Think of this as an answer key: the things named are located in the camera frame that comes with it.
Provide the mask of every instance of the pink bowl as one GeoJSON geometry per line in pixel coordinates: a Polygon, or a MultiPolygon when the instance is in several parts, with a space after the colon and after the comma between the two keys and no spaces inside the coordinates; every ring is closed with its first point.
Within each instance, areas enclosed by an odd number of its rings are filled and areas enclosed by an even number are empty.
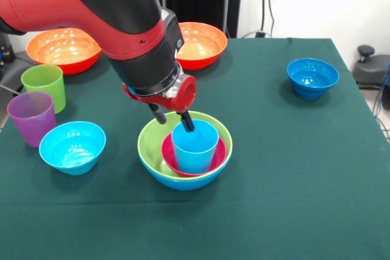
{"type": "MultiPolygon", "coordinates": [[[[170,133],[163,141],[163,144],[161,146],[161,151],[163,153],[163,158],[166,162],[166,164],[175,172],[177,172],[179,175],[183,177],[196,177],[196,176],[201,176],[204,174],[188,174],[181,172],[177,168],[177,161],[175,157],[175,151],[173,147],[173,142],[172,142],[172,133],[170,133]]],[[[225,142],[222,140],[222,138],[219,138],[219,141],[217,143],[216,149],[215,149],[215,154],[213,157],[213,161],[211,162],[210,168],[208,169],[208,172],[211,172],[212,170],[216,169],[219,167],[225,160],[226,157],[226,145],[225,142]]]]}

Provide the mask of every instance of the cup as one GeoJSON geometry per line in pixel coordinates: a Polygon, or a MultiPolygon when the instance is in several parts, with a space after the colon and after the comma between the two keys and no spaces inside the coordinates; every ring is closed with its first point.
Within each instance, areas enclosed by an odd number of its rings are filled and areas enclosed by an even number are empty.
{"type": "Polygon", "coordinates": [[[62,69],[55,65],[36,65],[26,70],[21,81],[26,91],[42,91],[51,95],[54,111],[61,112],[66,105],[62,69]]]}
{"type": "Polygon", "coordinates": [[[179,170],[188,174],[201,174],[210,167],[219,134],[206,121],[193,120],[193,123],[193,132],[186,132],[183,124],[178,124],[172,132],[172,142],[179,170]]]}
{"type": "Polygon", "coordinates": [[[32,147],[38,147],[47,132],[56,126],[53,99],[46,93],[20,94],[8,103],[7,112],[25,142],[32,147]]]}

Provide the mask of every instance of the light blue cup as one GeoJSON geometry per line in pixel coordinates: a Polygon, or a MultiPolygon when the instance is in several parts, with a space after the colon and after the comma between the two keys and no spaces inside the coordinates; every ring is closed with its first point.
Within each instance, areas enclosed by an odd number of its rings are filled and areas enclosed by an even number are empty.
{"type": "Polygon", "coordinates": [[[189,174],[208,171],[219,134],[214,126],[203,120],[193,120],[195,131],[186,132],[182,123],[172,131],[172,141],[179,170],[189,174]]]}
{"type": "Polygon", "coordinates": [[[96,164],[105,142],[105,133],[98,125],[76,121],[57,126],[46,134],[39,153],[51,167],[69,175],[81,175],[96,164]]]}

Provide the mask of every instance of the blue bowl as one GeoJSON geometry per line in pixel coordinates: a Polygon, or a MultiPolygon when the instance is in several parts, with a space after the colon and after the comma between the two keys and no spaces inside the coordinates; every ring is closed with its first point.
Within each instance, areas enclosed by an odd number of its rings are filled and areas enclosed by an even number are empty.
{"type": "Polygon", "coordinates": [[[335,67],[321,60],[303,58],[287,66],[287,75],[296,94],[304,99],[317,99],[340,78],[335,67]]]}
{"type": "Polygon", "coordinates": [[[222,172],[222,170],[228,164],[229,160],[230,160],[230,157],[228,157],[225,160],[224,165],[220,169],[218,169],[215,173],[212,173],[211,175],[209,175],[207,177],[203,177],[200,179],[193,177],[194,178],[193,180],[183,181],[183,180],[175,180],[175,179],[171,179],[171,178],[166,178],[166,177],[159,175],[158,173],[156,173],[156,171],[154,171],[150,167],[148,167],[148,165],[141,158],[141,162],[144,165],[144,167],[149,171],[149,173],[157,181],[159,181],[161,184],[163,184],[171,189],[175,189],[175,190],[179,190],[179,191],[192,191],[192,190],[200,189],[200,188],[206,186],[207,184],[212,182],[216,177],[218,177],[218,175],[222,172]]]}
{"type": "Polygon", "coordinates": [[[52,129],[39,146],[42,159],[51,167],[70,175],[88,172],[105,146],[105,133],[90,122],[70,122],[52,129]]]}

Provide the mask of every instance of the plastic bowl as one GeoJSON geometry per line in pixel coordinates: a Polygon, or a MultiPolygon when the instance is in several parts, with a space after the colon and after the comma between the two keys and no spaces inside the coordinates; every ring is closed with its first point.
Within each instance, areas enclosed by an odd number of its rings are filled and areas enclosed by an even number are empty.
{"type": "MultiPolygon", "coordinates": [[[[201,176],[202,174],[189,174],[184,173],[180,170],[178,170],[175,151],[174,151],[174,145],[172,141],[172,134],[169,134],[163,141],[163,145],[161,147],[161,152],[163,154],[163,158],[165,160],[165,163],[175,172],[177,172],[182,177],[196,177],[201,176]]],[[[210,167],[208,168],[207,172],[211,172],[212,170],[219,167],[226,158],[226,146],[224,141],[219,138],[217,146],[215,148],[215,154],[213,157],[213,160],[211,161],[210,167]]]]}
{"type": "Polygon", "coordinates": [[[44,136],[39,146],[42,159],[70,175],[88,172],[105,146],[105,133],[94,123],[76,121],[62,124],[44,136]]]}
{"type": "Polygon", "coordinates": [[[89,34],[70,27],[39,33],[27,45],[27,54],[33,61],[57,65],[64,75],[86,71],[98,60],[101,52],[89,34]]]}
{"type": "Polygon", "coordinates": [[[138,137],[138,154],[144,167],[161,184],[180,191],[190,191],[204,187],[213,181],[226,167],[232,156],[233,141],[229,131],[217,119],[200,112],[190,111],[193,119],[205,120],[213,124],[224,140],[227,154],[224,162],[201,176],[184,178],[174,172],[164,161],[161,154],[161,145],[166,136],[180,123],[180,116],[176,112],[166,114],[167,122],[160,125],[156,119],[151,120],[141,131],[138,137]]]}
{"type": "Polygon", "coordinates": [[[227,38],[223,31],[204,23],[180,23],[184,45],[177,54],[183,69],[205,68],[225,51],[227,38]]]}
{"type": "Polygon", "coordinates": [[[304,99],[317,99],[333,87],[340,75],[335,67],[322,60],[303,58],[287,66],[287,75],[296,94],[304,99]]]}

